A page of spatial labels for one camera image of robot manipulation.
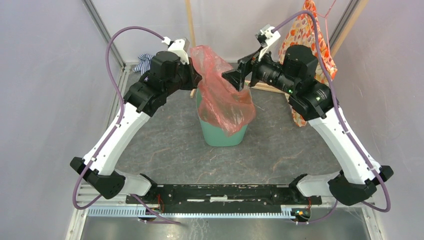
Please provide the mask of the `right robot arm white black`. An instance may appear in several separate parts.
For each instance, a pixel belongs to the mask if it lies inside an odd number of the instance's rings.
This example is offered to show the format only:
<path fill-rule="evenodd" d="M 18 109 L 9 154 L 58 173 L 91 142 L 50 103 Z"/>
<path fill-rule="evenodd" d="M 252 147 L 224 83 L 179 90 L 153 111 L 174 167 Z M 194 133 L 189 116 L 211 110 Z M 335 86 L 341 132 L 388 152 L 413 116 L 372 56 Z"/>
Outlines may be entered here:
<path fill-rule="evenodd" d="M 350 130 L 342 109 L 336 107 L 331 89 L 315 79 L 319 63 L 312 50 L 304 45 L 290 46 L 282 63 L 269 53 L 260 57 L 256 51 L 238 60 L 237 68 L 225 71 L 222 77 L 236 90 L 245 85 L 263 82 L 289 96 L 289 105 L 322 137 L 341 170 L 333 174 L 302 174 L 290 183 L 289 199 L 302 204 L 309 197 L 334 197 L 346 206 L 364 203 L 393 174 L 388 165 L 380 165 Z"/>

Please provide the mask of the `green plastic trash bin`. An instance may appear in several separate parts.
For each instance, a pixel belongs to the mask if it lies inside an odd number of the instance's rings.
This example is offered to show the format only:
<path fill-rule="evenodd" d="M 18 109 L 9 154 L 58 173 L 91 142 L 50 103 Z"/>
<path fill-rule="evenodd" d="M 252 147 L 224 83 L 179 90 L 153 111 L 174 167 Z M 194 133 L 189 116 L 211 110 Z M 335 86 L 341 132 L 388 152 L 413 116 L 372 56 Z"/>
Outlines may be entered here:
<path fill-rule="evenodd" d="M 239 145 L 243 141 L 248 124 L 244 125 L 241 130 L 237 131 L 233 135 L 226 136 L 225 132 L 221 128 L 203 121 L 199 113 L 197 115 L 200 121 L 203 138 L 208 145 L 212 147 L 232 147 Z"/>

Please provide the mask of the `wooden rack frame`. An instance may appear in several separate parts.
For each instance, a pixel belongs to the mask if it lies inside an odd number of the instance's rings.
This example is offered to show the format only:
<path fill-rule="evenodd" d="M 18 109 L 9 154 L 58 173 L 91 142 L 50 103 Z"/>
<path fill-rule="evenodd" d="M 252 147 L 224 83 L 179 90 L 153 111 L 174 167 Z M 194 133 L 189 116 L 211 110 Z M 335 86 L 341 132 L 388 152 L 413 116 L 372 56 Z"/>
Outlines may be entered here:
<path fill-rule="evenodd" d="M 339 0 L 334 8 L 333 31 L 348 2 Z M 367 3 L 361 1 L 360 14 Z M 189 36 L 193 45 L 208 45 L 224 60 L 235 63 L 260 46 L 255 34 L 262 27 L 276 27 L 303 4 L 302 0 L 187 0 Z"/>

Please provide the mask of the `red plastic trash bag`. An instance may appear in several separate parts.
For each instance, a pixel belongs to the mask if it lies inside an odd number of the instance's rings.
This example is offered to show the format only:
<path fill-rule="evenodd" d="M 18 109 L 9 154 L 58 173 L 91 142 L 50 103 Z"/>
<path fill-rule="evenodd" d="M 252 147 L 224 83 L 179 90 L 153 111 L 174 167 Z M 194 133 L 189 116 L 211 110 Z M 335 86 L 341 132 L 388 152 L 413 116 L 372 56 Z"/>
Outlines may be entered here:
<path fill-rule="evenodd" d="M 192 47 L 190 56 L 194 69 L 202 77 L 197 86 L 202 97 L 197 110 L 200 119 L 222 129 L 227 137 L 234 135 L 256 117 L 250 90 L 244 87 L 237 91 L 222 77 L 222 73 L 233 68 L 211 47 Z"/>

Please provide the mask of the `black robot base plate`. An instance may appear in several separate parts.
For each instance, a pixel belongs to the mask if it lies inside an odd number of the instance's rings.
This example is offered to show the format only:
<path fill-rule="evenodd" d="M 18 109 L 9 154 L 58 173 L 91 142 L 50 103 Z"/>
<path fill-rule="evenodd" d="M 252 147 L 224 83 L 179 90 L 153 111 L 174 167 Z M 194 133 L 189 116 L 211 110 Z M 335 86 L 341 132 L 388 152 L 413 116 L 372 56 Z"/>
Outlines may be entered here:
<path fill-rule="evenodd" d="M 163 204 L 166 214 L 279 213 L 281 206 L 320 205 L 320 196 L 306 197 L 283 184 L 162 184 L 140 197 L 145 204 Z"/>

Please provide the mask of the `floral orange cloth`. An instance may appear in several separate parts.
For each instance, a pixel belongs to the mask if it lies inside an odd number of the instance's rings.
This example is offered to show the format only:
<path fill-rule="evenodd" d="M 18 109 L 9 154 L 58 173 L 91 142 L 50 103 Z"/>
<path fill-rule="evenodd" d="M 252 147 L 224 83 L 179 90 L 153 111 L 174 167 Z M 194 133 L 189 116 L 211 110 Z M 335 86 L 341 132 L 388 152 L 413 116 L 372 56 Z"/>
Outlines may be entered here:
<path fill-rule="evenodd" d="M 302 10 L 313 12 L 316 23 L 319 24 L 318 15 L 316 14 L 316 5 L 313 0 L 305 0 L 303 3 Z M 334 80 L 336 73 L 338 71 L 337 66 L 330 54 L 330 50 L 325 42 L 325 39 L 323 37 L 320 27 L 319 26 L 317 27 L 318 46 L 315 41 L 314 30 L 315 30 L 315 27 L 309 15 L 302 14 L 301 16 L 298 16 L 297 18 L 295 18 L 289 32 L 285 36 L 285 39 L 278 50 L 278 61 L 281 64 L 283 63 L 287 48 L 293 45 L 304 45 L 306 47 L 311 48 L 312 53 L 317 58 L 318 58 L 317 50 L 319 50 L 321 53 L 321 57 L 322 57 L 325 69 L 329 73 L 331 80 Z M 328 80 L 325 74 L 323 73 L 323 70 L 319 63 L 317 64 L 317 67 L 315 70 L 315 79 L 318 82 L 329 86 Z M 290 107 L 290 109 L 291 109 L 291 114 L 292 114 L 294 123 L 298 127 L 306 126 L 307 122 L 303 119 L 303 117 L 299 113 L 297 113 L 292 107 Z"/>

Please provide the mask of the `left aluminium corner post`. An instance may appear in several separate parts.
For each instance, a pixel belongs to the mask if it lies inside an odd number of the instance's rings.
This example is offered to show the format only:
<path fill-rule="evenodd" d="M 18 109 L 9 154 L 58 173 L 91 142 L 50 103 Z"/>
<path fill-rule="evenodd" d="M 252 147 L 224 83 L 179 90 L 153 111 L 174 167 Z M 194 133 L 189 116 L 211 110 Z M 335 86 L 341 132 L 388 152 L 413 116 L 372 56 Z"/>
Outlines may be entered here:
<path fill-rule="evenodd" d="M 92 0 L 82 0 L 82 3 L 84 4 L 85 8 L 88 11 L 88 14 L 92 18 L 95 26 L 97 27 L 97 30 L 99 31 L 100 35 L 104 39 L 106 43 L 109 42 L 109 40 L 112 38 L 112 35 L 107 30 L 107 27 L 102 20 L 97 8 L 94 5 L 94 2 Z M 113 43 L 110 47 L 110 53 L 116 60 L 116 62 L 120 65 L 121 68 L 126 67 L 126 63 L 123 60 L 121 54 L 119 53 L 118 49 L 116 48 L 115 44 Z"/>

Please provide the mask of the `aluminium corner post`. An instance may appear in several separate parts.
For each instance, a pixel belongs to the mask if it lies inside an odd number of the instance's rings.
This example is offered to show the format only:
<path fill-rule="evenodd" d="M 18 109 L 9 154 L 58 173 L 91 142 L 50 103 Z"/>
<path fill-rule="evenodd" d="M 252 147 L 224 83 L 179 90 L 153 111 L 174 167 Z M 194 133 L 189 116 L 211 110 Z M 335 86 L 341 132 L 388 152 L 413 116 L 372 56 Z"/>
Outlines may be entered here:
<path fill-rule="evenodd" d="M 331 55 L 335 56 L 360 14 L 361 0 L 350 0 L 329 39 Z"/>
<path fill-rule="evenodd" d="M 112 35 L 107 30 L 107 27 L 102 20 L 97 8 L 94 5 L 94 2 L 92 0 L 82 0 L 82 3 L 84 4 L 85 8 L 88 11 L 88 14 L 92 18 L 95 26 L 97 27 L 97 30 L 99 31 L 100 35 L 104 39 L 106 43 L 109 42 L 109 40 L 112 38 Z M 116 62 L 120 65 L 121 68 L 126 67 L 126 63 L 123 60 L 121 54 L 119 53 L 118 49 L 116 48 L 115 44 L 113 43 L 110 47 L 110 53 L 116 60 Z"/>

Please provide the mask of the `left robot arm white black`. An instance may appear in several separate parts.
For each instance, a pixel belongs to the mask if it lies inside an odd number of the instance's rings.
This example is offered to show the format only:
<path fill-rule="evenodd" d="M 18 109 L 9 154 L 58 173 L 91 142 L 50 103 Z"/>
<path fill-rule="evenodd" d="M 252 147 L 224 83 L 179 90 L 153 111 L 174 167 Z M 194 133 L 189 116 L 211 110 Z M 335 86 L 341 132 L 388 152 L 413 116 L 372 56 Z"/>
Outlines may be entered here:
<path fill-rule="evenodd" d="M 118 194 L 135 194 L 145 204 L 157 198 L 154 182 L 143 174 L 116 170 L 123 151 L 139 129 L 178 90 L 191 91 L 201 75 L 191 58 L 181 59 L 170 51 L 160 51 L 150 69 L 132 84 L 123 97 L 124 112 L 119 112 L 98 143 L 84 156 L 74 157 L 70 167 L 105 199 Z"/>

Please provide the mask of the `blue white striped cloth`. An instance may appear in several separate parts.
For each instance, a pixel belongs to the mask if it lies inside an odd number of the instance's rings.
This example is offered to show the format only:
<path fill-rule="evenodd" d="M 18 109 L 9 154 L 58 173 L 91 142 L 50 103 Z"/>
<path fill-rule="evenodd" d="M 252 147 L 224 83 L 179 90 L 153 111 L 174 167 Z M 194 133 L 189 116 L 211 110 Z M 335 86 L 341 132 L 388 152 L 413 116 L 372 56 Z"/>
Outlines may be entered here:
<path fill-rule="evenodd" d="M 149 53 L 143 53 L 138 56 L 138 64 L 132 69 L 134 73 L 141 73 L 144 74 L 145 72 L 149 71 L 151 68 L 151 61 L 153 59 L 154 55 Z"/>

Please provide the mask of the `right aluminium corner post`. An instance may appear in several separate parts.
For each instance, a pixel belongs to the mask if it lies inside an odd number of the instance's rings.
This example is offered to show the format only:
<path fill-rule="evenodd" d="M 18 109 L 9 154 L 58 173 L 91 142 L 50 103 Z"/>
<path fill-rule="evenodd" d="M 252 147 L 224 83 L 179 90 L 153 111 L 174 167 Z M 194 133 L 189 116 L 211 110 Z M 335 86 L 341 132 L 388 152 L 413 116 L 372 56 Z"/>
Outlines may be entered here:
<path fill-rule="evenodd" d="M 360 14 L 361 0 L 350 0 L 329 39 L 331 55 L 335 56 Z"/>

